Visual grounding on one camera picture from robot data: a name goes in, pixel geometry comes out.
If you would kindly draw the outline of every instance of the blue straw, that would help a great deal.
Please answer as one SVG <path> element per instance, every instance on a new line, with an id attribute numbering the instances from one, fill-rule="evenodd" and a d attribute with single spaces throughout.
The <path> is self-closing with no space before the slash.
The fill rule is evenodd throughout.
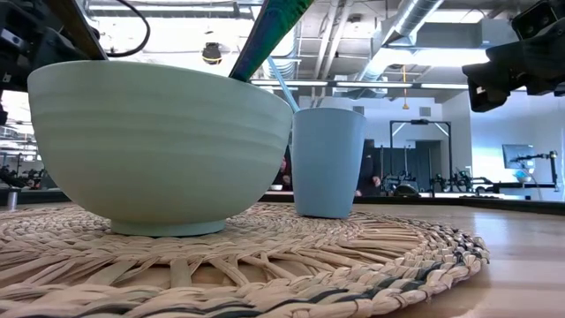
<path id="1" fill-rule="evenodd" d="M 276 68 L 275 61 L 273 61 L 272 57 L 267 57 L 267 61 L 268 61 L 268 64 L 271 66 L 271 69 L 272 69 L 273 73 L 275 74 L 276 79 L 281 84 L 282 92 L 284 93 L 284 96 L 286 97 L 287 102 L 289 102 L 289 105 L 292 108 L 292 111 L 293 112 L 299 111 L 300 108 L 297 105 L 297 101 L 294 100 L 294 97 L 292 97 L 292 93 L 290 92 L 290 90 L 286 86 L 286 84 L 284 83 L 283 76 L 281 76 L 281 73 L 279 73 L 279 70 Z"/>

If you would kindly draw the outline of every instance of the monitor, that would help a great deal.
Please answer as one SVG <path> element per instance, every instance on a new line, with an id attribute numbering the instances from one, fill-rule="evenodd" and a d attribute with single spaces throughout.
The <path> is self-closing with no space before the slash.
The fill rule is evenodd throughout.
<path id="1" fill-rule="evenodd" d="M 534 159 L 517 161 L 518 157 L 536 155 L 532 145 L 502 145 L 504 168 L 506 169 L 535 169 Z"/>

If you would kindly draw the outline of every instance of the woven placemat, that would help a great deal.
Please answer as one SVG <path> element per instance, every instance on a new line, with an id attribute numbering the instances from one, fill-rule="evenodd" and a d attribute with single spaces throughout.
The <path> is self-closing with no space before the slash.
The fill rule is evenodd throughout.
<path id="1" fill-rule="evenodd" d="M 0 317 L 369 317 L 487 264 L 481 238 L 352 212 L 257 204 L 194 238 L 112 234 L 78 207 L 0 215 Z"/>

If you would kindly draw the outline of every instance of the metal frame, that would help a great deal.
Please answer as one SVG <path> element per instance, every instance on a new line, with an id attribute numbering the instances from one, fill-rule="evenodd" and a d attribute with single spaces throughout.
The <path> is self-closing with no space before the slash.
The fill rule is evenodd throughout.
<path id="1" fill-rule="evenodd" d="M 393 131 L 395 124 L 401 124 L 395 131 Z M 394 156 L 393 156 L 393 148 L 394 148 L 394 138 L 397 133 L 399 133 L 406 124 L 410 125 L 435 125 L 443 134 L 448 136 L 448 151 L 449 151 L 449 179 L 451 179 L 451 174 L 453 173 L 453 154 L 451 151 L 451 122 L 446 121 L 429 121 L 425 119 L 417 119 L 417 120 L 391 120 L 389 123 L 389 130 L 390 130 L 390 174 L 394 174 Z M 440 125 L 445 125 L 448 130 L 445 131 L 441 128 Z M 453 192 L 453 183 L 451 183 L 450 189 Z"/>

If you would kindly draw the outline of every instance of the camera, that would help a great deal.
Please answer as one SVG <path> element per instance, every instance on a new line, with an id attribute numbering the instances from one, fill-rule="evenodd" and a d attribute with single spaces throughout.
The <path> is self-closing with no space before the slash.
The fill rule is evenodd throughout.
<path id="1" fill-rule="evenodd" d="M 565 95 L 565 3 L 538 1 L 512 20 L 512 29 L 518 42 L 487 49 L 489 62 L 463 67 L 475 112 L 502 106 L 520 87 L 528 95 Z"/>
<path id="2" fill-rule="evenodd" d="M 218 65 L 222 62 L 222 52 L 220 52 L 220 43 L 208 42 L 202 50 L 202 59 L 209 65 Z"/>

